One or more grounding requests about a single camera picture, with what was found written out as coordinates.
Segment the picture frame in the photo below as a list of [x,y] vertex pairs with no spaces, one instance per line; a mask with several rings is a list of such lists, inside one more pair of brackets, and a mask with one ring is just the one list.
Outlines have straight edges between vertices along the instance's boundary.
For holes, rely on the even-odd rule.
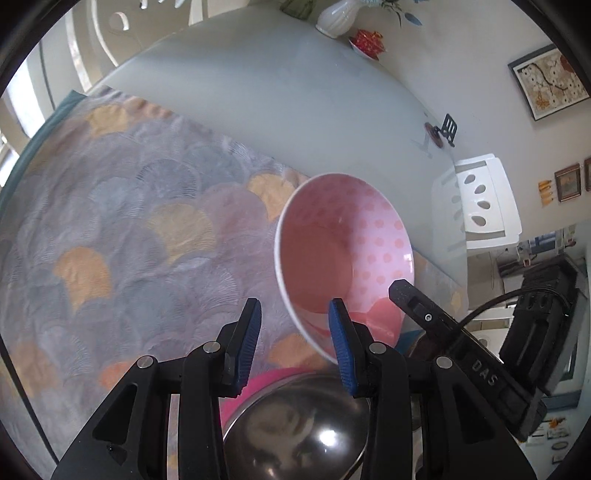
[[554,173],[556,195],[559,202],[574,199],[581,195],[581,168],[578,163]]
[[509,64],[535,121],[589,98],[569,61],[554,44]]
[[585,175],[585,191],[591,192],[591,157],[585,160],[583,172]]

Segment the metal screw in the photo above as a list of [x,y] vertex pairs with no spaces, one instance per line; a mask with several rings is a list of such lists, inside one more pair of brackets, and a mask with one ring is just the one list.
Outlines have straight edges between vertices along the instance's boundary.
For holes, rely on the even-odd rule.
[[437,364],[437,366],[439,368],[445,368],[445,369],[451,368],[453,365],[452,360],[446,356],[438,357],[437,360],[435,360],[435,363]]
[[203,345],[203,351],[205,353],[215,353],[217,352],[222,346],[217,343],[215,340],[212,340],[211,342],[206,343],[205,345]]
[[154,363],[154,359],[149,355],[144,355],[138,358],[138,367],[148,368]]
[[374,342],[369,346],[369,351],[376,355],[382,355],[382,353],[386,353],[386,346],[383,343]]

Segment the black cable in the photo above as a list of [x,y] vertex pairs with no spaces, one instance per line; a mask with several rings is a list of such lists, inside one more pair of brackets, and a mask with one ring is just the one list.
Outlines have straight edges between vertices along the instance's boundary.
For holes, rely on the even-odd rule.
[[478,317],[482,312],[485,312],[488,309],[493,308],[495,305],[498,305],[502,301],[509,300],[509,299],[512,299],[513,297],[518,297],[519,295],[522,295],[524,293],[533,292],[533,291],[550,293],[551,295],[557,297],[560,300],[560,303],[562,304],[564,313],[568,313],[568,311],[570,310],[570,303],[565,298],[565,296],[551,287],[539,286],[539,287],[518,288],[516,290],[512,290],[507,293],[504,293],[503,295],[499,295],[498,297],[496,297],[492,300],[489,300],[486,303],[483,303],[477,309],[470,312],[468,315],[466,315],[462,319],[461,322],[458,322],[458,324],[452,329],[452,331],[449,334],[450,335],[449,338],[454,339],[468,323],[470,323],[474,318]]

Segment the red decoration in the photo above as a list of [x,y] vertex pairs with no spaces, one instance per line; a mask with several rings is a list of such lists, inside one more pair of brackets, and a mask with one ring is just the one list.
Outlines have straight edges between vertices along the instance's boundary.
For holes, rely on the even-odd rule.
[[368,57],[377,60],[378,55],[386,51],[382,43],[383,37],[380,32],[372,33],[360,28],[357,30],[356,37],[351,39],[351,42]]

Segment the stainless steel bowl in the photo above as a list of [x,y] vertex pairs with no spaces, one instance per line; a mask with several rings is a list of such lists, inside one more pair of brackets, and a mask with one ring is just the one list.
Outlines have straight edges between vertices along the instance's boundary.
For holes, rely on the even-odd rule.
[[342,480],[361,462],[369,405],[334,375],[285,379],[234,415],[224,438],[230,480]]

